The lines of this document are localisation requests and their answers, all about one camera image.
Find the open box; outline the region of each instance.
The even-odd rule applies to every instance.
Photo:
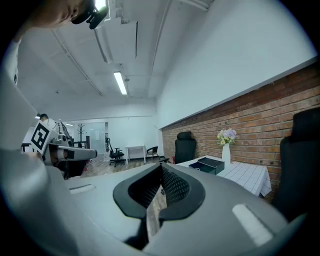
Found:
[[[225,169],[225,162],[204,157],[199,159],[198,162],[190,164],[189,167],[217,175]]]

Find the white table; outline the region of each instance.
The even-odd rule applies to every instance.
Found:
[[[206,155],[191,161],[179,163],[178,165],[189,167],[189,165],[196,163],[201,158],[222,161],[221,158]],[[270,177],[268,169],[265,166],[233,161],[228,169],[224,169],[217,176],[239,184],[256,196],[259,196],[261,193],[265,197],[271,192]]]
[[[126,146],[125,150],[126,150],[126,157],[125,157],[125,162],[128,165],[128,160],[130,161],[130,150],[138,150],[138,149],[142,149],[143,150],[143,159],[144,159],[144,163],[146,163],[146,147],[145,145],[131,145],[131,146]]]

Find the chair headrest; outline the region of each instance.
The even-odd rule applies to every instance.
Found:
[[[293,128],[290,139],[298,141],[315,140],[320,131],[320,107],[302,111],[293,116]]]
[[[192,140],[192,139],[191,139],[191,131],[180,132],[180,133],[178,133],[178,135],[176,136],[176,138],[177,138],[178,140],[181,140],[181,141]]]

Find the floor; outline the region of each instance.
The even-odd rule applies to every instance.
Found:
[[[152,164],[152,159],[146,160],[147,164]],[[131,160],[129,164],[126,165],[125,161],[122,163],[118,163],[116,167],[114,167],[114,163],[109,165],[109,162],[104,162],[104,158],[102,156],[98,156],[95,159],[92,159],[90,163],[86,165],[87,171],[85,171],[81,178],[85,177],[93,177],[105,174],[113,174],[122,172],[125,170],[129,170],[132,168],[136,168],[139,166],[143,166],[144,160]],[[153,201],[151,202],[150,206],[146,210],[147,220],[147,230],[148,230],[148,238],[149,240],[154,236],[160,229],[159,223],[159,212],[161,209],[167,207],[166,203],[166,196],[161,194],[162,187],[160,186],[158,192],[156,193]]]

